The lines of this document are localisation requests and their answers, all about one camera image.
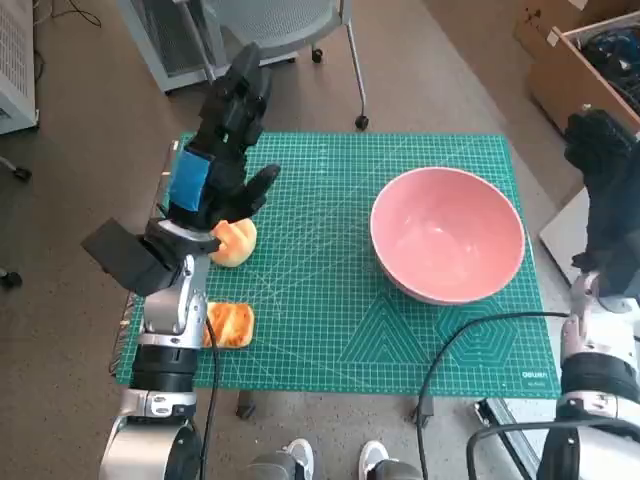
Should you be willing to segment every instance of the orange pastry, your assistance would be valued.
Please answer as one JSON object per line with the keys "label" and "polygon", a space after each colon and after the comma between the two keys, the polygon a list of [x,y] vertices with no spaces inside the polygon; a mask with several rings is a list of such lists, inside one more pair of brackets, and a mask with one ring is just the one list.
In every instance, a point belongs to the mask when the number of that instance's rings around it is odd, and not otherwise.
{"label": "orange pastry", "polygon": [[[253,310],[246,303],[215,303],[207,305],[207,316],[216,335],[219,348],[242,348],[253,338]],[[203,345],[211,347],[209,329],[204,326]]]}
{"label": "orange pastry", "polygon": [[220,240],[220,248],[209,255],[211,260],[223,267],[241,265],[256,248],[258,232],[251,219],[245,218],[236,223],[226,220],[218,222],[211,234]]}

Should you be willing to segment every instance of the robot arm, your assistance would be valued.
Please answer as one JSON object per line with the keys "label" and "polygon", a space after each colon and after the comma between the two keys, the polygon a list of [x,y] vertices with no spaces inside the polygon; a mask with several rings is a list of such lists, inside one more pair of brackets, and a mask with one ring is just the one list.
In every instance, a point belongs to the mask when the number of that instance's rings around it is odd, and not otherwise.
{"label": "robot arm", "polygon": [[640,387],[634,325],[640,321],[640,149],[608,114],[574,115],[565,156],[589,192],[583,270],[562,329],[556,420],[611,418],[622,427],[579,427],[547,435],[540,480],[636,478],[640,472]]}
{"label": "robot arm", "polygon": [[270,93],[259,59],[255,44],[245,47],[213,83],[200,129],[174,172],[166,218],[151,219],[139,236],[112,219],[83,242],[118,283],[145,297],[132,378],[107,442],[102,480],[192,480],[204,468],[192,418],[207,322],[207,254],[220,244],[209,232],[222,219],[257,212],[279,173],[269,165],[245,183],[245,152],[262,132]]}

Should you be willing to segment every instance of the black cable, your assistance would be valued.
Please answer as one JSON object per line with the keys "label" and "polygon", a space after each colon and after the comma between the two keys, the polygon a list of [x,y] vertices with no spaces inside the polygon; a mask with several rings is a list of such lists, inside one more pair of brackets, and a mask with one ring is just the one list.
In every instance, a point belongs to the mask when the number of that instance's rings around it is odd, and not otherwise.
{"label": "black cable", "polygon": [[422,404],[424,402],[424,398],[427,395],[427,389],[429,388],[429,382],[431,381],[431,377],[436,371],[436,368],[440,364],[442,357],[447,352],[449,347],[455,342],[458,337],[460,337],[467,329],[474,327],[476,325],[480,325],[482,323],[491,322],[493,320],[508,320],[510,318],[522,318],[522,317],[560,317],[566,318],[569,315],[566,313],[560,312],[517,312],[517,313],[501,313],[496,315],[488,315],[486,317],[476,318],[471,320],[466,325],[463,325],[455,333],[445,342],[445,344],[440,348],[436,357],[433,359],[431,366],[429,367],[429,371],[424,377],[424,382],[422,383],[422,388],[420,389],[420,394],[418,395],[418,406],[416,407],[416,431],[418,432],[418,454],[420,456],[420,467],[422,468],[422,478],[424,480],[429,479],[429,472],[427,471],[427,460],[424,455],[424,439],[422,437],[422,425],[420,422],[420,412],[422,411]]}
{"label": "black cable", "polygon": [[38,73],[36,73],[35,80],[34,80],[34,83],[38,83],[38,81],[42,78],[42,75],[44,75],[44,68],[46,67],[47,62],[45,62],[44,57],[42,56],[42,54],[38,49],[35,49],[33,51],[33,57],[34,57],[34,60],[36,58],[40,60],[40,68],[38,69]]}
{"label": "black cable", "polygon": [[618,418],[591,418],[583,420],[560,420],[555,422],[511,423],[508,425],[484,427],[474,433],[467,442],[467,473],[469,475],[469,480],[476,480],[478,478],[476,474],[474,450],[478,442],[484,438],[507,432],[547,429],[553,430],[556,428],[595,427],[598,425],[608,425],[612,427],[632,429],[640,435],[640,429],[638,427]]}
{"label": "black cable", "polygon": [[64,17],[65,15],[74,13],[74,14],[80,15],[91,25],[94,25],[98,28],[102,28],[102,20],[100,20],[100,18],[97,15],[91,12],[88,12],[86,10],[82,10],[81,8],[78,7],[78,5],[75,4],[73,0],[67,0],[67,2],[69,2],[69,5],[71,5],[71,8],[69,10],[64,10],[62,12],[53,13],[51,14],[51,18]]}
{"label": "black cable", "polygon": [[207,420],[204,424],[204,432],[202,434],[202,450],[200,451],[200,480],[205,480],[207,473],[207,452],[209,451],[209,437],[211,437],[211,425],[213,423],[213,412],[216,409],[216,397],[218,393],[218,384],[220,383],[220,352],[216,344],[216,334],[213,331],[211,322],[207,318],[207,330],[211,337],[211,348],[213,349],[213,385],[211,385],[211,398],[209,399],[209,408],[207,409]]}

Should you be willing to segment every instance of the person's foot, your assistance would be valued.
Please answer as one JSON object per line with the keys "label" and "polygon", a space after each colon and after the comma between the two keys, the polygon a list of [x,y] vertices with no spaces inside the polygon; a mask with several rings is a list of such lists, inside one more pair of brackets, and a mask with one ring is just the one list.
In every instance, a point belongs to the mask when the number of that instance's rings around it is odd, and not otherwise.
{"label": "person's foot", "polygon": [[360,453],[360,463],[358,464],[358,478],[359,480],[366,480],[367,473],[373,470],[378,462],[389,459],[389,452],[384,448],[377,440],[369,440]]}
{"label": "person's foot", "polygon": [[313,450],[311,445],[304,438],[296,438],[289,445],[284,447],[284,451],[289,453],[304,468],[305,480],[313,478]]}

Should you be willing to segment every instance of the green cutting mat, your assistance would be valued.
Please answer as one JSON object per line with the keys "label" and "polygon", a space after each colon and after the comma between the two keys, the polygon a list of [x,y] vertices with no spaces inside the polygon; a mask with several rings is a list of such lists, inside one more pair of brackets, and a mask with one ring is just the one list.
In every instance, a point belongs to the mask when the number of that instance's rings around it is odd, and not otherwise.
{"label": "green cutting mat", "polygon": [[[416,167],[478,174],[521,213],[503,137],[271,133],[249,157],[254,170],[278,162],[282,172],[254,219],[255,253],[237,269],[212,268],[209,274],[210,300],[247,302],[256,313],[251,345],[222,353],[223,387],[415,394],[437,350],[463,323],[490,313],[541,309],[530,252],[499,294],[462,307],[437,307],[393,287],[369,237],[378,192]],[[132,332],[141,316],[137,302]],[[134,337],[121,357],[121,383],[131,375]],[[210,386],[212,378],[211,352],[203,351],[196,384]],[[558,390],[545,321],[534,318],[469,331],[445,357],[430,392],[555,397]]]}

